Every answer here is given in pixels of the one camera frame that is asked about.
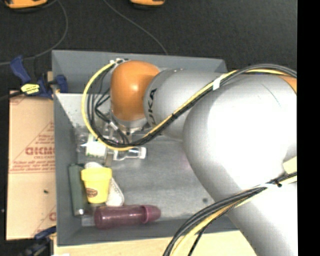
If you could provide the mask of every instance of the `cardboard box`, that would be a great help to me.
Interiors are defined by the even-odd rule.
[[[6,239],[29,239],[56,224],[53,101],[9,102]]]

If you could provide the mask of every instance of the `plastic bottle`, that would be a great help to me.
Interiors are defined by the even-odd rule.
[[[94,212],[94,224],[98,229],[111,229],[153,222],[160,216],[160,209],[153,205],[101,206]]]

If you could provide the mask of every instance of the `black surface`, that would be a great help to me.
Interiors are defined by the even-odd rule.
[[[60,0],[69,28],[58,49],[164,54],[144,32],[115,14],[103,0]],[[258,63],[297,68],[297,0],[168,0],[161,8],[140,10],[128,0],[106,0],[151,32],[170,55],[224,59],[229,70]],[[2,62],[52,47],[64,33],[65,18],[56,2],[32,13],[15,13],[0,4],[0,97],[20,81]],[[51,68],[50,54],[25,61],[34,76]],[[5,208],[8,163],[8,104],[0,102],[0,209]],[[4,242],[0,212],[0,254],[16,255],[31,241]]]

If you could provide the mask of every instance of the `yellow paper cup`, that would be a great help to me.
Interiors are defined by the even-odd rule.
[[[81,171],[86,197],[91,204],[107,201],[112,170],[106,167],[90,167]]]

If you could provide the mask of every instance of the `gray bin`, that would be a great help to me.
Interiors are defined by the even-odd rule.
[[[54,50],[53,75],[67,78],[69,93],[54,97],[55,166],[57,199],[57,244],[80,245],[107,241],[171,237],[188,217],[214,201],[194,175],[180,142],[158,136],[147,143],[146,159],[113,161],[113,177],[121,188],[125,203],[149,204],[161,209],[156,222],[99,230],[83,225],[73,216],[68,167],[83,164],[83,154],[76,152],[75,128],[83,127],[81,97],[90,77],[109,60],[143,60],[160,68],[199,69],[226,72],[223,60],[109,52]],[[235,230],[228,217],[219,218],[208,232]]]

